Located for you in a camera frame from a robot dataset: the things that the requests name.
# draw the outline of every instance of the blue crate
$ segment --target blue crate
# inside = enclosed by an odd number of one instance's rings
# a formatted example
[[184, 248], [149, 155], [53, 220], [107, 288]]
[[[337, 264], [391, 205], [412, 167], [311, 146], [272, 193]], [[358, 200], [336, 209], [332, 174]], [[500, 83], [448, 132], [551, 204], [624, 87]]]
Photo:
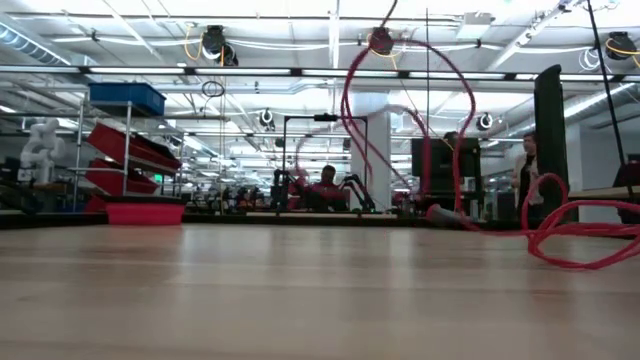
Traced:
[[147, 83], [89, 84], [89, 102], [107, 114], [126, 116], [129, 101], [133, 116], [164, 115], [165, 97]]

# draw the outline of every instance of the red cable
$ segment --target red cable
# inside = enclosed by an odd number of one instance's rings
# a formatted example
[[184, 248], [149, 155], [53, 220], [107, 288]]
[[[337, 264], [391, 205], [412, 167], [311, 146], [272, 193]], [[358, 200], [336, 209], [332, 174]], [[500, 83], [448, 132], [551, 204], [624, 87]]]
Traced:
[[[460, 145], [462, 144], [462, 139], [464, 139], [464, 134], [476, 113], [476, 101], [475, 101], [475, 97], [473, 96], [473, 91], [471, 89], [471, 86], [464, 79], [464, 76], [462, 75], [460, 70], [458, 70], [458, 68], [451, 62], [451, 60], [449, 60], [446, 56], [444, 56], [444, 54], [439, 52], [437, 49], [433, 48], [431, 45], [420, 42], [420, 41], [415, 41], [415, 40], [401, 40], [401, 42], [424, 46], [427, 49], [433, 51], [444, 62], [446, 62], [449, 65], [449, 67], [458, 75], [458, 77], [460, 78], [460, 81], [462, 82], [463, 87], [465, 88], [466, 93], [469, 96], [469, 100], [471, 102], [471, 111], [469, 112], [469, 116], [465, 120], [464, 125], [462, 126], [462, 129], [458, 135], [459, 141], [456, 143], [454, 153], [453, 153], [453, 181], [454, 181], [454, 184], [458, 184], [460, 180], [460, 168], [459, 168]], [[365, 160], [366, 168], [369, 171], [371, 170], [371, 165], [369, 164], [368, 159], [364, 156], [364, 152], [362, 151], [362, 147], [360, 143], [354, 137], [353, 133], [349, 129], [349, 126], [355, 125], [353, 123], [353, 116], [351, 114], [351, 107], [349, 105], [349, 87], [351, 85], [351, 81], [353, 80], [356, 69], [366, 57], [367, 53], [370, 50], [370, 47], [363, 50], [360, 54], [358, 54], [358, 56], [355, 58], [355, 60], [351, 64], [351, 67], [349, 68], [349, 73], [345, 80], [342, 103], [340, 106], [343, 125], [347, 130], [347, 132], [349, 133], [349, 135], [352, 137], [353, 142], [356, 144], [358, 151], [360, 152], [363, 159]], [[364, 136], [362, 135], [360, 130], [355, 126], [354, 126], [354, 132], [358, 134], [360, 138], [363, 138], [364, 141], [368, 141], [367, 139], [364, 139]], [[391, 166], [391, 164], [381, 156], [380, 152], [378, 151], [378, 149], [376, 149], [374, 145], [369, 143], [369, 147], [374, 151], [376, 155], [378, 155], [382, 159], [382, 161], [390, 169], [393, 170], [393, 167]], [[425, 166], [430, 167], [430, 165], [428, 164], [429, 158], [425, 158], [424, 160], [425, 160]], [[563, 205], [560, 206], [555, 211], [553, 211], [543, 221], [543, 223], [540, 225], [540, 227], [537, 230], [529, 230], [528, 229], [529, 224], [527, 221], [529, 200], [534, 193], [533, 191], [530, 191], [525, 199], [525, 206], [523, 207], [522, 214], [521, 214], [522, 215], [521, 222], [523, 227], [523, 230], [521, 231], [486, 232], [486, 231], [483, 231], [482, 229], [479, 229], [474, 224], [472, 224], [471, 221], [464, 216], [464, 213], [461, 210], [462, 196], [461, 196], [461, 190], [459, 186], [454, 186], [455, 208], [458, 209], [459, 212], [462, 214], [461, 222], [469, 230], [482, 232], [490, 235], [497, 235], [497, 236], [514, 236], [514, 235], [526, 236], [528, 239], [527, 250], [532, 256], [535, 256], [539, 259], [542, 259], [552, 265], [556, 265], [561, 268], [590, 269], [590, 270], [601, 269], [601, 268], [613, 265], [615, 263], [618, 263], [620, 261], [623, 261], [625, 259], [628, 259], [632, 256], [636, 256], [640, 254], [640, 246], [639, 246], [640, 245], [640, 226], [638, 225], [628, 226], [628, 225], [599, 224], [599, 223], [594, 223], [594, 224], [573, 223], [573, 224], [564, 224], [564, 225], [558, 226], [558, 224], [562, 221], [567, 211], [577, 208], [579, 206], [614, 207], [618, 209], [625, 209], [625, 210], [630, 210], [630, 211], [640, 213], [640, 205], [629, 204], [622, 201], [609, 201], [609, 200], [581, 200], [581, 201], [568, 202], [567, 187], [562, 182], [560, 177], [558, 177], [555, 174], [545, 174], [541, 176], [536, 181], [534, 181], [531, 189], [537, 189], [541, 183], [548, 180], [554, 180], [560, 186], [563, 194]], [[427, 211], [427, 217], [433, 210], [434, 210], [434, 207], [432, 206], [429, 209], [429, 211]], [[593, 261], [593, 262], [581, 263], [581, 262], [565, 260], [565, 259], [545, 255], [540, 249], [540, 245], [542, 244], [542, 242], [544, 242], [546, 239], [548, 239], [552, 235], [576, 235], [576, 236], [605, 236], [605, 235], [606, 236], [631, 236], [632, 235], [632, 236], [635, 236], [635, 239], [629, 245], [625, 246], [623, 249], [617, 251], [616, 253], [610, 256], [607, 256], [603, 259]]]

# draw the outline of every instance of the ceiling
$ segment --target ceiling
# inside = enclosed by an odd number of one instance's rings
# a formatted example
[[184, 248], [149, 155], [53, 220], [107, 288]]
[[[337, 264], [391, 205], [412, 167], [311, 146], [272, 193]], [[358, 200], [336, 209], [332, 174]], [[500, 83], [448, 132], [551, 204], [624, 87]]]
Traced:
[[[400, 0], [387, 26], [391, 35], [428, 41], [464, 72], [516, 72], [538, 73], [551, 65], [560, 64], [565, 73], [597, 73], [599, 69], [585, 69], [585, 56], [593, 46], [593, 31], [587, 11], [578, 0], [560, 1], [570, 4], [570, 12], [550, 21], [544, 20], [558, 0], [486, 0], [486, 1], [418, 1]], [[594, 0], [599, 9], [596, 21], [599, 32], [606, 39], [611, 31], [626, 31], [631, 39], [640, 37], [637, 5], [632, 0]], [[78, 59], [90, 58], [102, 66], [215, 66], [211, 60], [198, 54], [198, 39], [207, 25], [223, 25], [225, 37], [232, 44], [241, 67], [300, 67], [346, 69], [361, 52], [367, 35], [379, 25], [391, 1], [379, 1], [363, 6], [355, 0], [235, 0], [233, 2], [203, 2], [199, 0], [4, 0], [2, 12], [7, 21], [13, 21], [24, 34], [37, 37], [48, 49], [64, 54], [78, 64]], [[456, 34], [464, 14], [489, 13], [494, 18], [491, 26], [481, 35], [481, 47], [473, 39], [458, 39]], [[515, 39], [527, 31], [534, 35], [521, 47], [510, 47]], [[394, 58], [399, 69], [449, 71], [434, 53], [414, 47], [396, 47]], [[37, 61], [0, 45], [0, 61], [4, 64], [38, 64]], [[631, 74], [636, 66], [631, 59], [605, 61], [611, 72]], [[389, 58], [368, 56], [361, 69], [393, 70]], [[248, 182], [266, 186], [274, 166], [279, 165], [275, 137], [257, 137], [247, 141], [246, 132], [264, 132], [259, 117], [269, 108], [274, 115], [276, 132], [282, 131], [284, 115], [313, 115], [339, 111], [342, 80], [293, 77], [227, 77], [217, 79], [226, 85], [224, 97], [208, 99], [201, 93], [201, 84], [212, 77], [177, 76], [104, 76], [104, 81], [146, 81], [152, 83], [167, 97], [166, 113], [198, 116], [222, 115], [228, 121], [175, 120], [165, 129], [175, 126], [179, 130], [195, 132], [187, 154], [190, 168], [206, 169], [215, 176], [200, 174], [190, 181], [208, 182], [227, 168], [249, 178]], [[79, 104], [86, 86], [69, 78], [24, 75], [0, 77], [0, 102], [19, 112], [54, 111], [66, 108], [56, 100], [43, 97], [16, 83], [27, 83], [41, 91], [67, 102]], [[470, 110], [466, 94], [452, 81], [407, 80], [406, 87], [397, 79], [359, 79], [350, 93], [386, 92], [388, 103], [413, 108], [424, 116], [437, 135], [459, 130], [461, 119]], [[500, 119], [500, 126], [522, 123], [533, 113], [531, 83], [472, 83], [478, 112], [490, 113]], [[601, 91], [602, 84], [567, 84], [567, 100], [574, 96], [587, 96]], [[365, 113], [378, 109], [364, 109]], [[10, 127], [10, 120], [3, 122]], [[154, 124], [138, 124], [143, 130], [157, 129]], [[311, 121], [288, 124], [291, 133], [309, 133], [326, 127]], [[327, 163], [336, 165], [339, 172], [350, 170], [348, 157], [343, 151], [339, 129], [327, 129], [334, 138], [312, 139], [302, 151], [308, 152], [305, 164], [311, 172]], [[408, 141], [402, 136], [418, 135], [417, 127], [406, 117], [392, 123], [392, 156], [402, 173], [408, 173]], [[475, 129], [471, 135], [485, 136]], [[489, 133], [505, 136], [502, 131]], [[289, 139], [287, 149], [295, 150], [298, 139]], [[500, 154], [512, 143], [492, 145], [487, 153]], [[211, 151], [226, 161], [211, 162]]]

